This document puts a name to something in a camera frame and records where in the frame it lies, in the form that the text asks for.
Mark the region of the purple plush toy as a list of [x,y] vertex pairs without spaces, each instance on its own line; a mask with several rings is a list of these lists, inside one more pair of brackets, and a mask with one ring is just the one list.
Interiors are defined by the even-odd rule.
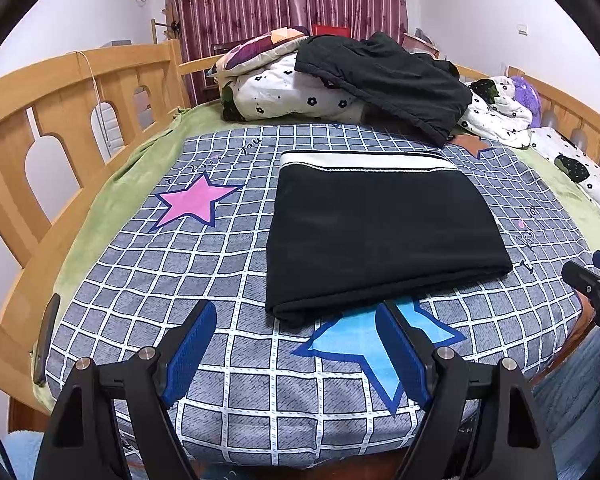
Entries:
[[512,81],[515,87],[516,101],[525,108],[528,108],[532,114],[530,127],[539,128],[542,116],[542,104],[539,93],[523,76],[513,76]]

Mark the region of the wooden coat rack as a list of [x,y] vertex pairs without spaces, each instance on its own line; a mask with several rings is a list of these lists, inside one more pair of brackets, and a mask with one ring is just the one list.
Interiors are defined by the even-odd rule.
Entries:
[[181,22],[172,3],[166,4],[160,18],[150,19],[150,31],[153,44],[181,39]]

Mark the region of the green blanket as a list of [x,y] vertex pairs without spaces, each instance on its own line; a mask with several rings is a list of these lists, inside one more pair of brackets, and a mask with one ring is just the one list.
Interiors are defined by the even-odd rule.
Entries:
[[[96,196],[60,271],[60,305],[36,398],[51,408],[78,356],[129,356],[181,323],[200,298],[216,330],[178,407],[218,416],[393,418],[415,404],[380,340],[354,318],[288,328],[264,310],[265,245],[279,157],[292,148],[416,152],[397,133],[332,124],[233,128],[215,105],[178,114]],[[457,330],[462,356],[511,356],[539,376],[565,348],[582,307],[559,281],[569,259],[600,249],[600,211],[538,153],[496,143],[443,155],[489,205],[513,271],[425,297]]]

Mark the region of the grey box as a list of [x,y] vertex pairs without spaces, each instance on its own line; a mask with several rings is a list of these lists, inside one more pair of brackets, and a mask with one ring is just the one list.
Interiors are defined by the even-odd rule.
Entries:
[[101,46],[101,48],[110,48],[110,47],[123,47],[123,46],[130,46],[132,44],[132,41],[129,39],[118,39],[118,40],[111,40],[108,41],[106,44],[103,44]]

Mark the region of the black jacket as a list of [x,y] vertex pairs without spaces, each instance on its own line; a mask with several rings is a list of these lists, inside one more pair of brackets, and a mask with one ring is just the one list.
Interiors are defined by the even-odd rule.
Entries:
[[460,71],[427,53],[410,53],[384,32],[365,40],[320,35],[298,49],[296,70],[349,92],[372,110],[442,148],[472,102]]

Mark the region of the red chair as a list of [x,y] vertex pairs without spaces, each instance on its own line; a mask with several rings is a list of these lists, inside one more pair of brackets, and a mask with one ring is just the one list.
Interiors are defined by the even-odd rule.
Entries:
[[347,26],[330,26],[324,24],[314,24],[312,26],[312,34],[314,36],[332,35],[340,37],[350,37],[351,31]]

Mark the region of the white floral quilt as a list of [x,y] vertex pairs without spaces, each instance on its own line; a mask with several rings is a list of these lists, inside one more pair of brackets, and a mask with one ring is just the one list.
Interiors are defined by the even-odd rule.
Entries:
[[[294,69],[295,53],[224,82],[221,91],[227,120],[262,120],[285,116],[317,118],[337,124],[385,126],[414,133],[404,119],[336,88],[328,81]],[[480,138],[510,148],[528,148],[534,116],[515,98],[514,82],[504,76],[467,85],[471,101],[455,124]]]

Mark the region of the grey checked bed sheet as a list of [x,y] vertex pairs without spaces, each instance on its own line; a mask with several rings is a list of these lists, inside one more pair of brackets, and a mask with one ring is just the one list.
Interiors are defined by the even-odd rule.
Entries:
[[[198,460],[311,467],[402,448],[422,410],[404,393],[370,311],[292,330],[265,312],[265,244],[280,155],[289,150],[414,152],[370,128],[307,124],[222,130],[187,139],[172,168],[67,299],[45,379],[58,396],[81,356],[122,361],[181,324],[198,300],[215,331],[170,416]],[[513,269],[404,304],[435,344],[463,358],[509,356],[527,376],[562,348],[582,307],[560,276],[589,264],[576,224],[541,178],[502,146],[442,150],[494,214]]]

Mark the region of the purple patterned pillow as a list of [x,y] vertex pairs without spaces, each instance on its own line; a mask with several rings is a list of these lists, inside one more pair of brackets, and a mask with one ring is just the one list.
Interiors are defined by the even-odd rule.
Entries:
[[272,29],[261,36],[238,44],[223,54],[208,70],[213,78],[237,77],[264,67],[298,50],[310,36],[302,26]]

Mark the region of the wooden bed frame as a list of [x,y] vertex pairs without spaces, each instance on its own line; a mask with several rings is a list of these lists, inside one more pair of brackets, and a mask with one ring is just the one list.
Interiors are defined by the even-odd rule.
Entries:
[[0,237],[20,264],[0,317],[0,389],[32,410],[60,271],[106,182],[184,107],[176,47],[71,53],[0,79]]

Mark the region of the black pants with white stripe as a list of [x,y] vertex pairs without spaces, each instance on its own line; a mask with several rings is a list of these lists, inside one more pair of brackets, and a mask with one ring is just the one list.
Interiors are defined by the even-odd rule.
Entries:
[[482,194],[437,154],[280,156],[265,289],[279,321],[304,325],[512,269]]

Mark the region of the white strawberry pillow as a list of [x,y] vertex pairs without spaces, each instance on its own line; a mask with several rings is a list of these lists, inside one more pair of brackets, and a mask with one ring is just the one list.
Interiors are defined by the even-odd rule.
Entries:
[[563,172],[600,210],[600,166],[550,127],[529,130],[530,148]]

